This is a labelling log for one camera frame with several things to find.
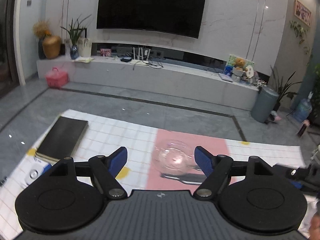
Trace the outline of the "clear glass plate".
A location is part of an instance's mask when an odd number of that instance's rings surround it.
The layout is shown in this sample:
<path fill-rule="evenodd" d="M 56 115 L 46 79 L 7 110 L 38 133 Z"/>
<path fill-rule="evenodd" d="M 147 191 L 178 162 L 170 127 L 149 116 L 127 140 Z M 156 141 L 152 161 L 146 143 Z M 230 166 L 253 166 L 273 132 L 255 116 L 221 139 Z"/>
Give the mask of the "clear glass plate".
<path fill-rule="evenodd" d="M 179 140 L 162 140 L 155 143 L 152 164 L 159 172 L 169 175 L 184 175 L 191 170 L 200 170 L 195 162 L 194 151 Z"/>

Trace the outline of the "black notebook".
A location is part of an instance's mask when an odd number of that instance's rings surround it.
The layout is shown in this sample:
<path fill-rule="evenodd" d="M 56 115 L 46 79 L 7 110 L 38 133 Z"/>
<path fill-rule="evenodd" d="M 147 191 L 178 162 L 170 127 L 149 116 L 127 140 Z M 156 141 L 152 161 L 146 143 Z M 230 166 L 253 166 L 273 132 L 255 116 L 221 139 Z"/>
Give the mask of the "black notebook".
<path fill-rule="evenodd" d="M 87 128 L 87 120 L 60 116 L 37 148 L 36 156 L 52 163 L 72 157 Z"/>

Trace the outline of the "blue water bottle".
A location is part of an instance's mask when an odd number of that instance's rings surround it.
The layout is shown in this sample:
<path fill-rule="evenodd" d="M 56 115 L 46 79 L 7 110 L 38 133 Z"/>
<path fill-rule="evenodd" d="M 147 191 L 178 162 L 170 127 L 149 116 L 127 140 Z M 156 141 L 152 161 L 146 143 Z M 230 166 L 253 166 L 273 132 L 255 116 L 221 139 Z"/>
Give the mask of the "blue water bottle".
<path fill-rule="evenodd" d="M 293 118 L 298 122 L 303 122 L 308 118 L 312 111 L 312 104 L 310 99 L 302 99 L 298 104 L 295 112 L 293 113 Z"/>

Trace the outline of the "white blue small box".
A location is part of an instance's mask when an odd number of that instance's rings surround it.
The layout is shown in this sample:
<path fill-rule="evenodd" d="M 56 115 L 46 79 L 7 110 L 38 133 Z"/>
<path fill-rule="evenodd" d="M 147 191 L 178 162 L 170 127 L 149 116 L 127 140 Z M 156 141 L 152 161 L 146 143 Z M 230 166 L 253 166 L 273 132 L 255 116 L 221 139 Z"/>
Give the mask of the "white blue small box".
<path fill-rule="evenodd" d="M 48 171 L 52 167 L 52 164 L 42 162 L 34 163 L 31 168 L 27 170 L 27 173 L 24 178 L 25 186 L 29 186 L 35 180 L 37 180 L 43 173 Z"/>

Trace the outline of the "grey trash bin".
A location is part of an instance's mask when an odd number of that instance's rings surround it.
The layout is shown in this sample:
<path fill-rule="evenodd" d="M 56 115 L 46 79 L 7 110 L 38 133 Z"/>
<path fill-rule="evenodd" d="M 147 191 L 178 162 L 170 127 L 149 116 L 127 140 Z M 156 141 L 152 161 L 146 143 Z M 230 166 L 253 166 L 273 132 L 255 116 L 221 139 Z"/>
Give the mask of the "grey trash bin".
<path fill-rule="evenodd" d="M 251 117 L 260 123 L 264 123 L 275 107 L 278 97 L 278 93 L 273 89 L 267 86 L 262 87 L 251 110 Z"/>

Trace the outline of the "potted floor plant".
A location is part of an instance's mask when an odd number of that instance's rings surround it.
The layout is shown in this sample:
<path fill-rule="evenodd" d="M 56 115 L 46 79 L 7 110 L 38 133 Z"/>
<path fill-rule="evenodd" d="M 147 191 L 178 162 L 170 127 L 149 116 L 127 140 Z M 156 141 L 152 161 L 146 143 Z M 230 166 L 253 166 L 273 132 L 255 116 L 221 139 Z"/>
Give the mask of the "potted floor plant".
<path fill-rule="evenodd" d="M 281 106 L 281 101 L 284 97 L 289 98 L 292 100 L 298 93 L 293 92 L 290 89 L 292 86 L 302 83 L 301 81 L 298 82 L 292 82 L 292 78 L 294 77 L 296 71 L 294 71 L 286 81 L 284 81 L 284 77 L 280 77 L 278 69 L 276 66 L 270 67 L 272 70 L 272 81 L 274 84 L 274 90 L 278 94 L 278 98 L 276 101 L 276 104 L 274 106 L 274 111 L 277 112 Z"/>

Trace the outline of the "white tv console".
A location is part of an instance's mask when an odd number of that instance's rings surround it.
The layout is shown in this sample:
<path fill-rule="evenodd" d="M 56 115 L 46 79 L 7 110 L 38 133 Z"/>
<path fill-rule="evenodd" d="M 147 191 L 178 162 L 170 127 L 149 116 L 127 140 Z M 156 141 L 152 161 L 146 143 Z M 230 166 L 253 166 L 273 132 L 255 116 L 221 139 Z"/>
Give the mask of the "white tv console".
<path fill-rule="evenodd" d="M 68 61 L 64 56 L 37 60 L 39 78 L 54 67 L 65 70 L 72 82 L 165 94 L 250 111 L 258 90 L 243 83 L 224 81 L 218 74 L 175 64 L 161 69 L 96 57 L 90 63 Z"/>

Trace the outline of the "pink plastic basket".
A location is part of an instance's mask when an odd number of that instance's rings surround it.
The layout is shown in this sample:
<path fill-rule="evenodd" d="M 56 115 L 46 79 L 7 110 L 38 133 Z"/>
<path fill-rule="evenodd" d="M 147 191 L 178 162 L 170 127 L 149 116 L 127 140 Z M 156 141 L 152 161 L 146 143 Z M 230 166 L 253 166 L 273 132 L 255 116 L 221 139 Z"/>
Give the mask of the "pink plastic basket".
<path fill-rule="evenodd" d="M 50 88 L 61 88 L 69 81 L 68 73 L 62 69 L 54 67 L 45 75 L 47 85 Z"/>

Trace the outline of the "teddy bear toy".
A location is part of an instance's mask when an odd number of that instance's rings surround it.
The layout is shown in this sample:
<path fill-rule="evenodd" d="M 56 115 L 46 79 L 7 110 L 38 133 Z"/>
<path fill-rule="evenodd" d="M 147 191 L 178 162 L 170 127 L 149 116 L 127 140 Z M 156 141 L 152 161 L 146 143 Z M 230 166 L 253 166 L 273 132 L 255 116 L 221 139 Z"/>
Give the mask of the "teddy bear toy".
<path fill-rule="evenodd" d="M 238 70 L 245 70 L 246 60 L 240 57 L 237 57 L 234 61 L 234 67 Z"/>

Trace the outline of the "white wifi router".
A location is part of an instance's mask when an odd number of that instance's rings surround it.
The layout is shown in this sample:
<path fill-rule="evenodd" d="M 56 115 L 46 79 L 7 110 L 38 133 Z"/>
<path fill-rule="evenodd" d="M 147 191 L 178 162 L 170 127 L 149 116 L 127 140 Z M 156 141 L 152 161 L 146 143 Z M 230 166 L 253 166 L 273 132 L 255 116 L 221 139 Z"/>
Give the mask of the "white wifi router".
<path fill-rule="evenodd" d="M 150 52 L 151 49 L 145 49 L 142 47 L 133 48 L 133 59 L 130 61 L 130 63 L 137 66 L 149 65 Z"/>

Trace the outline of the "golden vase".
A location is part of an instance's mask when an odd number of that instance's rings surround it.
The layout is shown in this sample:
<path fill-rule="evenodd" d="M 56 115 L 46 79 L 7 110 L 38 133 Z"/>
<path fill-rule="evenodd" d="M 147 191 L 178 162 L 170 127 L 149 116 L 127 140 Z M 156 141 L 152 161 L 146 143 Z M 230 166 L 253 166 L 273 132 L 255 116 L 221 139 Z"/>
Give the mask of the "golden vase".
<path fill-rule="evenodd" d="M 47 59 L 58 57 L 61 48 L 61 37 L 46 36 L 42 42 L 42 48 Z"/>

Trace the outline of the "blue vase green plant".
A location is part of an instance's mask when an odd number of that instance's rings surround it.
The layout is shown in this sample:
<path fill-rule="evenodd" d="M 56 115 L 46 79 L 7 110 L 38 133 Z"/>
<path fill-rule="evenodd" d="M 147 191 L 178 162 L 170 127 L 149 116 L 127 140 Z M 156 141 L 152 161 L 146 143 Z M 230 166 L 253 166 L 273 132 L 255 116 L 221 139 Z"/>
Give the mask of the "blue vase green plant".
<path fill-rule="evenodd" d="M 84 25 L 84 22 L 88 20 L 91 15 L 88 15 L 82 19 L 80 16 L 74 20 L 71 19 L 71 23 L 68 24 L 68 27 L 61 26 L 60 28 L 67 31 L 70 39 L 70 58 L 71 60 L 76 60 L 79 57 L 79 49 L 78 49 L 78 40 L 81 37 L 83 32 L 87 31 L 87 27 Z"/>

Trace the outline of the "black wall television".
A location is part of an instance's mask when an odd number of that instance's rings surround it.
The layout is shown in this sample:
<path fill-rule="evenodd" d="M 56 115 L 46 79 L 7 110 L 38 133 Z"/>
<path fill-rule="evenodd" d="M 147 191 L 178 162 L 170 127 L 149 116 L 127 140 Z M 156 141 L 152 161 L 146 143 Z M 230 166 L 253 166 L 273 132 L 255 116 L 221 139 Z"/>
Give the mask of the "black wall television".
<path fill-rule="evenodd" d="M 198 38 L 206 0 L 98 0 L 97 29 Z"/>

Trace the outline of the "framed wall picture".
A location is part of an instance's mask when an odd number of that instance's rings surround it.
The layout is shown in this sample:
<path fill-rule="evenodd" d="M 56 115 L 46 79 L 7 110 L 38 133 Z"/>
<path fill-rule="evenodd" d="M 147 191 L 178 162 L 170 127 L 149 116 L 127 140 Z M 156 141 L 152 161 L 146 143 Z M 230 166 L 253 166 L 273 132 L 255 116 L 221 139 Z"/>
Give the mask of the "framed wall picture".
<path fill-rule="evenodd" d="M 295 0 L 294 15 L 308 27 L 312 23 L 312 12 L 301 1 Z"/>

